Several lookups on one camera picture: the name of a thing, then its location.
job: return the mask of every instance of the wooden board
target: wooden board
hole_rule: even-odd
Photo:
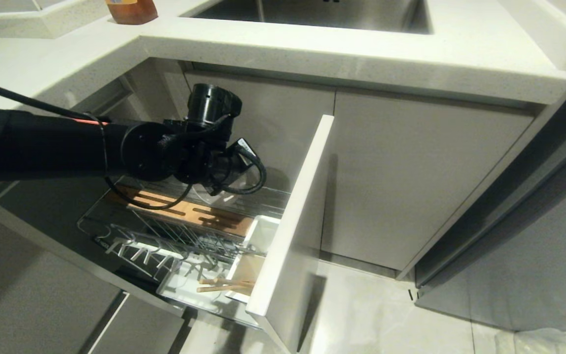
[[[173,198],[166,197],[165,195],[137,190],[135,188],[125,186],[118,186],[118,188],[124,194],[128,195],[128,197],[136,200],[137,202],[145,203],[153,207],[163,206],[164,204],[173,202],[174,200]],[[146,215],[155,219],[167,222],[176,222],[178,220],[180,222],[209,227],[211,229],[224,231],[225,233],[241,237],[245,237],[253,221],[253,218],[245,215],[185,201],[182,201],[171,208],[150,210],[130,204],[112,191],[106,195],[106,199],[126,204],[129,209],[144,212]]]

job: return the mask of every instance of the white cabinet panel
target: white cabinet panel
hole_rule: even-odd
[[[332,125],[333,116],[324,115],[246,307],[290,353],[297,352],[317,269]]]
[[[403,269],[532,117],[337,92],[322,248]]]
[[[319,117],[333,114],[335,88],[212,72],[185,76],[191,87],[217,85],[242,99],[231,141],[244,137],[258,152],[268,170],[266,186],[292,190]]]

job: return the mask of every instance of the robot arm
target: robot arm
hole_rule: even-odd
[[[110,177],[160,181],[173,175],[189,188],[202,184],[211,195],[259,190],[266,174],[254,151],[243,139],[227,147],[242,101],[222,88],[198,84],[188,106],[183,121],[130,126],[92,116],[0,110],[0,181],[104,177],[123,198]],[[252,166],[259,170],[258,184],[243,190],[229,186]]]

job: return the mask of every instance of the sink basin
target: sink basin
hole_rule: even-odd
[[[424,0],[223,0],[193,17],[429,33]]]

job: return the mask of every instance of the quartz countertop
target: quartz countertop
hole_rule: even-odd
[[[427,0],[431,34],[189,18],[217,2],[155,0],[159,17],[140,26],[104,16],[55,39],[0,38],[0,86],[72,107],[165,58],[545,105],[566,91],[566,69],[502,1]]]

